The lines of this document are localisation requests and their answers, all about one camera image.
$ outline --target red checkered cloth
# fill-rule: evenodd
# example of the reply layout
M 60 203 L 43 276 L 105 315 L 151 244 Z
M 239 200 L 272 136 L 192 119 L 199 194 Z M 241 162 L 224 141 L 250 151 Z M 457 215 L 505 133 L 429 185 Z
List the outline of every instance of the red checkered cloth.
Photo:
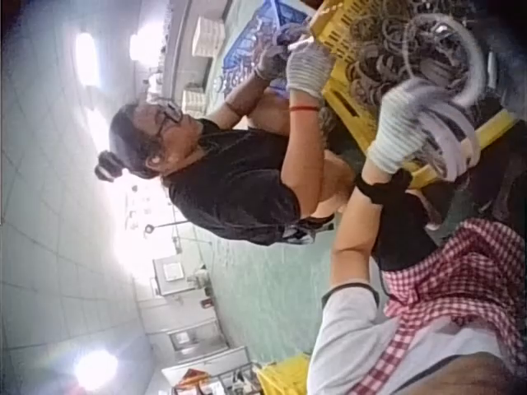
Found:
M 498 222 L 463 222 L 446 245 L 418 265 L 384 272 L 393 298 L 385 314 L 399 318 L 394 338 L 351 394 L 376 394 L 404 358 L 417 331 L 439 317 L 460 326 L 485 322 L 525 375 L 525 241 Z

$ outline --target black t-shirt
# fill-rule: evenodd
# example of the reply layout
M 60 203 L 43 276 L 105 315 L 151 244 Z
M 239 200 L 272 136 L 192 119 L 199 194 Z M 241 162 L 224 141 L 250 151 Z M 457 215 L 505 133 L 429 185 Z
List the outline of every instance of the black t-shirt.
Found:
M 287 139 L 256 129 L 222 131 L 201 120 L 207 154 L 171 174 L 170 199 L 192 223 L 224 239 L 270 245 L 300 220 L 280 178 Z

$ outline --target hair bun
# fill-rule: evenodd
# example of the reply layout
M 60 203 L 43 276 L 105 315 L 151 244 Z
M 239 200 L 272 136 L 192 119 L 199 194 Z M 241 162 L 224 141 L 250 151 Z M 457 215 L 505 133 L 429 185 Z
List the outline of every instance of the hair bun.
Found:
M 99 163 L 95 167 L 98 179 L 113 183 L 115 179 L 123 175 L 123 162 L 110 151 L 102 151 L 99 154 Z

